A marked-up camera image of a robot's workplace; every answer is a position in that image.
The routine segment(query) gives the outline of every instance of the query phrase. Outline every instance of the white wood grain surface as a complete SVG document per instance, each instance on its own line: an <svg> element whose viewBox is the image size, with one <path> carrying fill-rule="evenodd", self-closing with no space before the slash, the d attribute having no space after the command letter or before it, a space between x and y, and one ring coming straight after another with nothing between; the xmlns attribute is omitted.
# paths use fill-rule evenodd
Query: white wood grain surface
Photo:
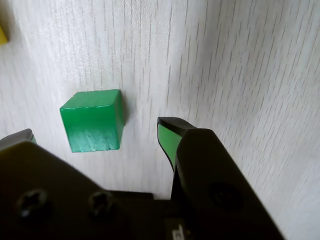
<svg viewBox="0 0 320 240"><path fill-rule="evenodd" d="M158 116L210 128L288 239L320 239L319 0L0 0L0 138L102 187L170 196ZM118 151L71 153L59 108L121 89Z"/></svg>

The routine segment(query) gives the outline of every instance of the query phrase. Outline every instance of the green cube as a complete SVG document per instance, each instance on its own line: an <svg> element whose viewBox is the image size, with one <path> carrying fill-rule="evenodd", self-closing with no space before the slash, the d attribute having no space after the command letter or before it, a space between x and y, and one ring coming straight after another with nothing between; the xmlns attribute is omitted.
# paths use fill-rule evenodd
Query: green cube
<svg viewBox="0 0 320 240"><path fill-rule="evenodd" d="M125 125L120 90L77 92L60 114L73 153L120 148Z"/></svg>

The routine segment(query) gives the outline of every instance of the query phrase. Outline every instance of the wooden table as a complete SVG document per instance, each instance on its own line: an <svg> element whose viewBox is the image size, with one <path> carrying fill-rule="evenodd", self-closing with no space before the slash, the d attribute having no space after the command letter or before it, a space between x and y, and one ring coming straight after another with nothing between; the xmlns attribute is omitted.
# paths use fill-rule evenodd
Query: wooden table
<svg viewBox="0 0 320 240"><path fill-rule="evenodd" d="M0 138L110 190L170 196L158 116L210 128L288 239L319 239L320 1L0 0ZM71 153L59 108L121 89L118 151Z"/></svg>

